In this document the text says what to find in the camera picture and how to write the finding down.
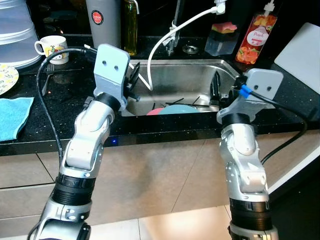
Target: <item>stainless steel sink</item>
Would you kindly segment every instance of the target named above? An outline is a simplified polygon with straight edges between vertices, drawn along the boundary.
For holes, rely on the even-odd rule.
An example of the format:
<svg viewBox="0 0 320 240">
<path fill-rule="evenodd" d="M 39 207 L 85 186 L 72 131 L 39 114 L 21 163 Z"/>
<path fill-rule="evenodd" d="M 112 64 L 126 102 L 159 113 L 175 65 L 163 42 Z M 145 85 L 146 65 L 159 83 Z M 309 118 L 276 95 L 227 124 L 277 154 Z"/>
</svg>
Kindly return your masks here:
<svg viewBox="0 0 320 240">
<path fill-rule="evenodd" d="M 140 73 L 147 79 L 147 60 L 131 60 L 133 65 L 140 62 Z M 140 101 L 128 99 L 127 111 L 122 116 L 142 116 L 168 103 L 195 104 L 200 112 L 217 112 L 219 107 L 210 104 L 211 83 L 216 73 L 220 76 L 220 93 L 229 93 L 235 78 L 239 75 L 227 62 L 220 59 L 153 60 L 151 76 L 153 91 L 138 80 L 133 93 Z"/>
</svg>

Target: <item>cup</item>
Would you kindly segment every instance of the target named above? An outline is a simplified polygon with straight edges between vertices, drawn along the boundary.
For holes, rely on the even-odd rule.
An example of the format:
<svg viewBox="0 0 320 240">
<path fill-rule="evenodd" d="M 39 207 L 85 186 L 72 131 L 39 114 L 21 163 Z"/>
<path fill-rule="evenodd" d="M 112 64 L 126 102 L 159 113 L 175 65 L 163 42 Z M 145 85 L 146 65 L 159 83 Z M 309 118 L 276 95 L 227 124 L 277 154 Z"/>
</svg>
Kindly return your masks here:
<svg viewBox="0 0 320 240">
<path fill-rule="evenodd" d="M 68 46 L 65 37 L 52 35 L 45 36 L 41 38 L 40 41 L 36 41 L 34 43 L 34 48 L 38 54 L 48 57 L 50 54 L 58 52 L 59 50 L 67 49 Z M 50 63 L 59 65 L 65 64 L 68 61 L 69 53 L 65 52 L 51 59 Z"/>
</svg>

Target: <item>soap dispenser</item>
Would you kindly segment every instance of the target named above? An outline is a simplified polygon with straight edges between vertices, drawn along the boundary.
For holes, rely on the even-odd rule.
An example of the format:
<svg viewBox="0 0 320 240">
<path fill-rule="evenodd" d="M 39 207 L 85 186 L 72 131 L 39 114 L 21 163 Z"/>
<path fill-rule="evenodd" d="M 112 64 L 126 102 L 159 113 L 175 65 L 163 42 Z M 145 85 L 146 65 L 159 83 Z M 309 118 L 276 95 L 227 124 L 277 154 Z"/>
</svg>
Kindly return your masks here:
<svg viewBox="0 0 320 240">
<path fill-rule="evenodd" d="M 256 63 L 277 21 L 277 17 L 271 13 L 274 9 L 274 0 L 271 0 L 264 6 L 264 12 L 258 12 L 253 16 L 251 24 L 236 54 L 236 61 L 249 65 Z"/>
<path fill-rule="evenodd" d="M 137 54 L 138 21 L 137 15 L 140 13 L 136 0 L 123 0 L 123 27 L 122 39 L 123 49 L 130 56 Z"/>
</svg>

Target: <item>wire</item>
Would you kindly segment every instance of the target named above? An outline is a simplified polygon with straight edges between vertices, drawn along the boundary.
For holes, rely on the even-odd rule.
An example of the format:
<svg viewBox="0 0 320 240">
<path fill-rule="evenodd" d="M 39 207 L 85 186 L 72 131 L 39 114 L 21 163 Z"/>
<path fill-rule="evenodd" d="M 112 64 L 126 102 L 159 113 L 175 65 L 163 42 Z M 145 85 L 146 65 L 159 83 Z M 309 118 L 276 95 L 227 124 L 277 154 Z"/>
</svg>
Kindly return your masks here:
<svg viewBox="0 0 320 240">
<path fill-rule="evenodd" d="M 30 232 L 28 233 L 28 236 L 26 237 L 27 240 L 30 240 L 31 235 L 34 233 L 34 231 L 39 227 L 40 225 L 40 221 L 38 221 L 36 223 L 36 225 L 33 226 L 33 228 L 30 230 Z"/>
<path fill-rule="evenodd" d="M 273 101 L 267 97 L 264 97 L 254 91 L 251 91 L 250 94 L 254 97 L 256 97 L 257 99 L 260 99 L 266 103 L 269 103 L 269 104 L 272 104 L 274 105 L 275 107 L 277 108 L 280 108 L 280 109 L 284 109 L 284 110 L 287 110 L 295 115 L 297 115 L 298 117 L 300 117 L 302 119 L 302 122 L 303 122 L 303 128 L 300 132 L 298 132 L 295 136 L 293 136 L 292 138 L 290 138 L 288 141 L 286 141 L 285 143 L 281 144 L 280 146 L 278 146 L 276 149 L 272 150 L 270 153 L 268 153 L 262 160 L 261 160 L 261 163 L 262 164 L 265 164 L 266 161 L 271 158 L 274 154 L 276 154 L 277 152 L 279 152 L 281 149 L 285 148 L 286 146 L 288 146 L 289 144 L 291 144 L 292 142 L 294 142 L 295 140 L 297 140 L 298 138 L 300 138 L 303 134 L 305 134 L 305 132 L 307 131 L 308 129 L 308 119 L 301 113 L 301 112 L 298 112 L 297 110 L 291 108 L 291 107 L 288 107 L 288 106 L 285 106 L 281 103 L 278 103 L 276 101 Z"/>
<path fill-rule="evenodd" d="M 131 69 L 134 69 L 134 68 L 135 68 L 135 66 L 133 66 L 131 62 L 129 62 L 129 67 L 130 67 Z M 138 77 L 139 77 L 139 79 L 143 82 L 143 84 L 150 90 L 149 84 L 147 83 L 147 81 L 144 79 L 144 77 L 143 77 L 140 73 L 138 74 Z"/>
<path fill-rule="evenodd" d="M 82 54 L 85 54 L 86 53 L 86 50 L 83 49 L 83 48 L 66 48 L 66 49 L 62 49 L 62 50 L 59 50 L 57 52 L 54 52 L 52 53 L 51 55 L 49 55 L 48 57 L 46 57 L 39 69 L 38 69 L 38 72 L 36 74 L 36 90 L 37 90 L 37 94 L 38 94 L 38 97 L 40 99 L 40 103 L 44 109 L 44 113 L 46 114 L 49 122 L 50 122 L 50 125 L 51 125 L 51 128 L 52 128 L 52 131 L 53 131 L 53 134 L 54 134 L 54 137 L 55 137 L 55 141 L 56 141 L 56 144 L 57 144 L 57 147 L 58 147 L 58 154 L 59 154 L 59 167 L 61 166 L 61 163 L 63 161 L 63 158 L 64 158 L 64 154 L 63 154 L 63 149 L 62 149 L 62 145 L 61 145 L 61 142 L 60 142 L 60 138 L 59 138 L 59 135 L 56 131 L 56 128 L 55 128 L 55 125 L 54 125 L 54 122 L 52 120 L 52 117 L 48 111 L 48 108 L 47 108 L 47 105 L 45 103 L 45 100 L 44 100 L 44 97 L 42 96 L 42 90 L 41 90 L 41 85 L 40 85 L 40 76 L 41 76 L 41 73 L 43 72 L 44 68 L 48 65 L 49 61 L 51 59 L 53 59 L 54 57 L 60 55 L 60 54 L 63 54 L 63 53 L 82 53 Z"/>
<path fill-rule="evenodd" d="M 204 15 L 207 14 L 214 14 L 217 12 L 217 7 L 214 6 L 208 10 L 205 10 L 203 12 L 200 12 L 199 14 L 195 15 L 194 17 L 190 18 L 189 20 L 185 21 L 184 23 L 182 23 L 181 25 L 175 27 L 173 30 L 171 30 L 170 32 L 168 32 L 166 35 L 164 35 L 153 47 L 153 49 L 150 52 L 149 58 L 148 58 L 148 62 L 147 62 L 147 76 L 148 76 L 148 82 L 149 84 L 147 85 L 147 88 L 152 91 L 154 89 L 153 84 L 152 84 L 152 79 L 151 79 L 151 59 L 153 57 L 153 55 L 155 54 L 157 48 L 162 44 L 162 42 L 164 40 L 166 40 L 167 38 L 169 38 L 172 34 L 174 34 L 175 32 L 179 31 L 180 29 L 184 28 L 185 26 L 187 26 L 188 24 L 192 23 L 193 21 L 197 20 L 198 18 L 201 18 Z"/>
</svg>

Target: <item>dish towel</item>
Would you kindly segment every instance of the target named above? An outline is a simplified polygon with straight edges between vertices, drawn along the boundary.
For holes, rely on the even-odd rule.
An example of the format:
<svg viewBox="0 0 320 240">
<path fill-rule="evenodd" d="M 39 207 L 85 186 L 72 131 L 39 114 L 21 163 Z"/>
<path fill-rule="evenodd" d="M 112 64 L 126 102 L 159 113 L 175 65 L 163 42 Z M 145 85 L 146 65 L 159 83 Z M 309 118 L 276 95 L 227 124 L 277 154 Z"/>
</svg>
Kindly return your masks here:
<svg viewBox="0 0 320 240">
<path fill-rule="evenodd" d="M 33 102 L 34 97 L 0 98 L 0 142 L 17 139 Z"/>
</svg>

